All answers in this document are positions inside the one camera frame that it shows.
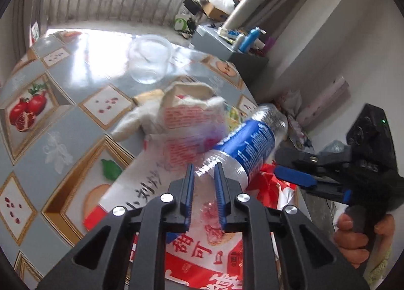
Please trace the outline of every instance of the table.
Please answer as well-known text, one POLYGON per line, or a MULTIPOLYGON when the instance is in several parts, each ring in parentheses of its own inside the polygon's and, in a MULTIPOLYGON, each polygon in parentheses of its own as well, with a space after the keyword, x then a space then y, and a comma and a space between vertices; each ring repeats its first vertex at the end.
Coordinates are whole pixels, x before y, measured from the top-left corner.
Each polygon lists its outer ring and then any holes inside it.
POLYGON ((134 96, 203 81, 241 113, 255 105, 231 63, 181 46, 161 81, 136 82, 127 71, 132 40, 102 31, 49 35, 1 89, 0 246, 30 289, 86 233, 84 216, 110 186, 101 160, 124 169, 141 152, 141 131, 122 143, 109 136, 134 96))

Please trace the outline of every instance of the blue bottle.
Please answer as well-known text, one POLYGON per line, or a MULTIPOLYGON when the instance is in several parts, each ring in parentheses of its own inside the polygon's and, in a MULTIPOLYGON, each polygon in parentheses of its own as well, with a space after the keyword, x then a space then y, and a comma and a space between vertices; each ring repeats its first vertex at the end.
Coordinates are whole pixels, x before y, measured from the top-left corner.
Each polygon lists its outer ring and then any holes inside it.
POLYGON ((247 52, 260 34, 266 34, 266 32, 258 27, 252 29, 248 34, 248 36, 246 37, 246 39, 244 39, 243 43, 241 44, 239 48, 240 52, 242 53, 247 52))

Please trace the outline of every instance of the pomegranate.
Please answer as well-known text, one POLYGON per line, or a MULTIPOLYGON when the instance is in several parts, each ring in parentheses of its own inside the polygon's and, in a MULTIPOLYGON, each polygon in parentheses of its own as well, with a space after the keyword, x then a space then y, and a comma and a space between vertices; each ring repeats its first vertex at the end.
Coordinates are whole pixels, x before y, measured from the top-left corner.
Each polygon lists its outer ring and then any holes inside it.
POLYGON ((45 97, 46 91, 41 94, 36 94, 32 96, 28 102, 28 109, 26 112, 34 113, 36 116, 39 115, 43 109, 45 109, 47 98, 45 97))
POLYGON ((23 111, 15 121, 15 126, 18 131, 27 131, 34 124, 35 114, 33 112, 27 113, 23 111))
POLYGON ((17 120, 18 116, 23 112, 27 112, 28 109, 28 103, 25 101, 25 99, 20 98, 20 102, 18 102, 17 105, 15 105, 9 115, 10 123, 12 125, 15 125, 15 121, 17 120))

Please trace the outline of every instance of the blue bottle label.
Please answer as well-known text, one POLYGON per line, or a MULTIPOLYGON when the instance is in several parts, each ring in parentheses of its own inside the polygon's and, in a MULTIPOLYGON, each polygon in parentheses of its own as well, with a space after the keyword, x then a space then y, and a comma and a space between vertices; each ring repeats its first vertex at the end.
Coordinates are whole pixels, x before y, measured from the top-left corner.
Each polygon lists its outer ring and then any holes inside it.
POLYGON ((272 130, 263 122, 247 120, 216 144, 214 150, 236 159, 250 180, 275 147, 272 130))

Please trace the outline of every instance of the white flower pattern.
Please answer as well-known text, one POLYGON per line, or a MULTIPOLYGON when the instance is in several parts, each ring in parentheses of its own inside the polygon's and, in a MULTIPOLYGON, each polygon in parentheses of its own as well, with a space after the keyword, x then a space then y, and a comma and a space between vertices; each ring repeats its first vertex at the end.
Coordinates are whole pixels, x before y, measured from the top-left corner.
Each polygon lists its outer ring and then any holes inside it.
POLYGON ((62 174, 64 166, 73 163, 73 156, 67 151, 66 145, 59 143, 58 131, 50 132, 48 135, 48 145, 42 148, 46 154, 45 163, 54 162, 56 172, 62 174))

